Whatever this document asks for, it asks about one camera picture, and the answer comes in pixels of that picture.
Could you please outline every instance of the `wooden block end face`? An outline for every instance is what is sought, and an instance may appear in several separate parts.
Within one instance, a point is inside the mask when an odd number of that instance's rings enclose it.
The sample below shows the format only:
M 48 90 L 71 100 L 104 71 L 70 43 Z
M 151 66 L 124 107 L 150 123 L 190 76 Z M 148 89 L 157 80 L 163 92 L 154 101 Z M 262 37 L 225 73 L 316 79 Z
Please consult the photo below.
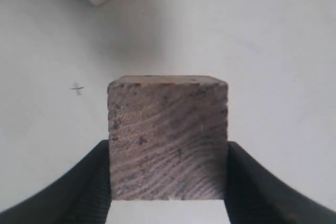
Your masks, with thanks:
M 112 199 L 223 199 L 227 84 L 123 77 L 109 85 Z

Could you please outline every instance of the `white surface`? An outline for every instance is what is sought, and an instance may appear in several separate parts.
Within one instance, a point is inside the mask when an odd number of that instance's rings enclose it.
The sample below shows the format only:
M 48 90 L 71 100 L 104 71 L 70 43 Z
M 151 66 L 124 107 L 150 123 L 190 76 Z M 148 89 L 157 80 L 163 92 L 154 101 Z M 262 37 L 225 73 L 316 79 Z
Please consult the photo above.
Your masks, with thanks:
M 230 84 L 229 139 L 336 210 L 336 0 L 0 3 L 0 209 L 107 137 L 114 78 L 210 74 Z
M 134 220 L 138 224 L 230 224 L 222 200 L 112 202 L 107 224 L 129 224 Z

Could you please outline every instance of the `white wall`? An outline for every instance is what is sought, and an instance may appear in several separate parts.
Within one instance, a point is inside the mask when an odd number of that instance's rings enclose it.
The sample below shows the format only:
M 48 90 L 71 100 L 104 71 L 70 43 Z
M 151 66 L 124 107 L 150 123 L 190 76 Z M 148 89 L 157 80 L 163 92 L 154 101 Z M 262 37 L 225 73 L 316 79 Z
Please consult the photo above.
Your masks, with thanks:
M 145 73 L 228 81 L 230 140 L 336 210 L 336 0 L 0 4 L 0 210 L 106 138 L 107 84 Z

